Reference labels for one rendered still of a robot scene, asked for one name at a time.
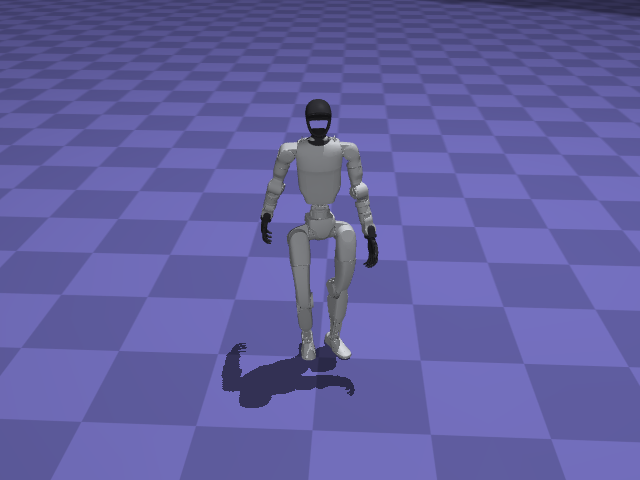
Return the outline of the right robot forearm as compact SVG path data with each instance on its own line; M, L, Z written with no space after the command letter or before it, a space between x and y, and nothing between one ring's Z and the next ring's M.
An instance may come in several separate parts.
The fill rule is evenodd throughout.
M264 200L262 213L261 213L262 218L263 218L264 213L269 213L271 215L270 219L272 219L274 210L275 210L276 205L277 205L277 200L280 197L280 195L275 195L273 193L268 192L268 189L269 189L271 181L272 181L272 179L268 183L267 191L266 191L266 194L265 194L266 197L265 197L265 200Z

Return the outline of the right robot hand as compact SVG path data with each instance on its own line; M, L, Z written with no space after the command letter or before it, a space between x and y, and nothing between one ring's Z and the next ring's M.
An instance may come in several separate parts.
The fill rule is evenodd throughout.
M272 238L272 237L267 234L267 233L272 234L272 232L267 230L267 225L268 225L269 222L271 222L270 218L271 218L271 215L269 213L264 213L263 218L262 218L262 216L260 217L260 219L262 220L261 221L262 239L267 244L271 244L271 241L272 241L272 240L268 239L268 238Z

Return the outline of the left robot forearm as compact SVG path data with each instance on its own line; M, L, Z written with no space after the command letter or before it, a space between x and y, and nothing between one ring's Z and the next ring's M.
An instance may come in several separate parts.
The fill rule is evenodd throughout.
M375 232L376 232L376 226L373 223L372 213L371 213L369 204L370 204L369 192L368 192L368 196L367 197L358 199L355 202L355 206L356 206L356 208L358 210L359 220L360 220L360 223L361 223L361 226L362 226L362 233L364 235L367 235L367 236L368 236L367 228L370 225L374 226Z

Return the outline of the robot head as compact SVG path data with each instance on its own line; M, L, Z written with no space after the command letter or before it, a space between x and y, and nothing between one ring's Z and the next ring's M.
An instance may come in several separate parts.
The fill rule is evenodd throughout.
M314 138L314 141L308 140L308 142L315 146L322 146L327 144L330 140L324 141L323 139L326 137L326 134L330 128L331 124L331 108L329 104L322 99L314 99L310 101L306 106L305 111L306 123L307 127L312 134L310 137ZM314 120L327 120L328 124L325 128L313 128L311 129L309 121ZM308 137L308 138L310 138ZM328 136L327 136L328 137ZM308 139L306 138L306 139ZM330 138L330 137L328 137ZM305 139L305 140L306 140ZM332 139L332 138L331 138Z

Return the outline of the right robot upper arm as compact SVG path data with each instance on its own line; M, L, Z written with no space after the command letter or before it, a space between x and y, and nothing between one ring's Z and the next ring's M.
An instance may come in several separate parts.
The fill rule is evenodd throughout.
M296 158L298 142L284 143L280 146L273 169L273 179L268 192L281 195L285 189L284 178L290 167L290 163Z

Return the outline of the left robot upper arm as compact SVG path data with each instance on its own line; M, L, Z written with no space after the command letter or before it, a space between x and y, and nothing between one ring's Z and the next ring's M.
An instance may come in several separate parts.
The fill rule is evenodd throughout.
M358 147L351 142L340 142L340 145L343 157L349 160L346 165L351 183L350 196L356 200L367 197L368 188L362 182L363 170Z

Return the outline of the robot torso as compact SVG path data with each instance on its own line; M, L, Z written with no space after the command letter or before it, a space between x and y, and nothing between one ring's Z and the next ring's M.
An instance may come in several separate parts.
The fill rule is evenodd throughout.
M308 138L308 137L307 137ZM332 138L332 139L331 139ZM315 146L308 139L298 140L296 163L299 189L305 202L311 205L305 214L309 240L324 240L335 236L335 216L327 204L335 201L341 186L341 167L343 153L338 138L327 136L330 140L322 146Z

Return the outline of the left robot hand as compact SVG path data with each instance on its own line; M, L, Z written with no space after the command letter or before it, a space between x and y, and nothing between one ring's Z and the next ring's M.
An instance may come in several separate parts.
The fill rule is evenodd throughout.
M364 263L364 265L367 264L366 267L371 268L375 266L375 264L378 261L378 246L375 240L375 237L377 236L377 234L375 233L375 228L372 225L368 226L367 230L368 230L368 236L364 235L364 238L368 240L369 257L367 262Z

